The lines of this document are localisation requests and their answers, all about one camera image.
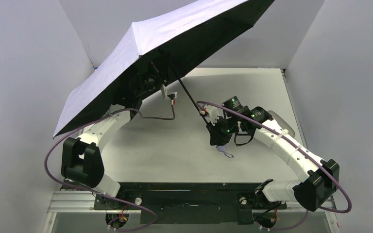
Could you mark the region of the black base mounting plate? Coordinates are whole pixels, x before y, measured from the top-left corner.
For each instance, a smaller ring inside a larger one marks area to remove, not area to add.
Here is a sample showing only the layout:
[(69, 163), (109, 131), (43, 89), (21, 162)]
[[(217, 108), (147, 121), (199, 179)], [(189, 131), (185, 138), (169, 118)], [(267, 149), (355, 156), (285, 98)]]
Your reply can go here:
[[(266, 203), (254, 193), (260, 183), (131, 183), (123, 182), (124, 198), (114, 202), (93, 194), (95, 209), (139, 208), (141, 213), (105, 213), (105, 221), (123, 229), (137, 215), (144, 226), (152, 224), (219, 224), (260, 223), (273, 226), (277, 211), (286, 202)], [(170, 207), (172, 205), (204, 205), (202, 207)]]

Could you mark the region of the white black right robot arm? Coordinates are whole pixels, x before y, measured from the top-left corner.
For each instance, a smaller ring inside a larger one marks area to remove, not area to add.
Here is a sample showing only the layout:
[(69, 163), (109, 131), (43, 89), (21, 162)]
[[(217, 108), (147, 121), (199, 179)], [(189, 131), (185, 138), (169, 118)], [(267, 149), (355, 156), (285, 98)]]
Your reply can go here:
[(236, 97), (223, 105), (199, 101), (209, 119), (210, 145), (224, 147), (232, 135), (249, 135), (270, 148), (295, 173), (291, 181), (266, 180), (254, 193), (266, 203), (296, 201), (309, 211), (321, 208), (339, 188), (339, 164), (311, 153), (261, 107), (249, 110)]

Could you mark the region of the aluminium front frame rail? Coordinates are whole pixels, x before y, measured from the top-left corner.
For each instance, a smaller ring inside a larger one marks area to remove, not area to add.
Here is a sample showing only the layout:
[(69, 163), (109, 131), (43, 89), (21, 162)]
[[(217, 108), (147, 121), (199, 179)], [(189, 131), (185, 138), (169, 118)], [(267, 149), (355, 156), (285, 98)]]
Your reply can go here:
[[(47, 213), (141, 213), (139, 208), (123, 207), (124, 209), (95, 209), (96, 198), (87, 191), (55, 191), (52, 195)], [(287, 207), (279, 211), (305, 212), (305, 209), (297, 202), (286, 202)], [(202, 207), (204, 205), (172, 205), (170, 207)], [(327, 200), (323, 205), (325, 208), (335, 209), (333, 198)]]

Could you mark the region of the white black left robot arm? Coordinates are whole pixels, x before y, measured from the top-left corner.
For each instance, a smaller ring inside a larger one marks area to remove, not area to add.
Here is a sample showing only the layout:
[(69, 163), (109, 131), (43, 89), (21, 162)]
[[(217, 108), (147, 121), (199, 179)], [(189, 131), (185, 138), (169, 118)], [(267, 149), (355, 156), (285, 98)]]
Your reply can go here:
[(105, 173), (102, 150), (136, 115), (145, 118), (139, 110), (141, 104), (141, 99), (119, 98), (100, 119), (90, 123), (85, 132), (76, 138), (66, 138), (62, 148), (62, 176), (77, 182), (78, 188), (97, 192), (114, 202), (124, 198), (121, 184)]

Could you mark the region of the lavender folding umbrella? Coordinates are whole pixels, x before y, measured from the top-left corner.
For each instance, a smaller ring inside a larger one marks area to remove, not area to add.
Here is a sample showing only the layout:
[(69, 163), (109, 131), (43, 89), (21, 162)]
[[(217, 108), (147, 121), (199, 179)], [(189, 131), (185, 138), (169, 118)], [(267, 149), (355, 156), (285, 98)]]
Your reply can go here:
[(136, 97), (139, 61), (169, 61), (170, 82), (251, 29), (270, 0), (198, 0), (169, 13), (133, 22), (114, 50), (68, 96), (54, 136), (100, 119), (119, 98)]

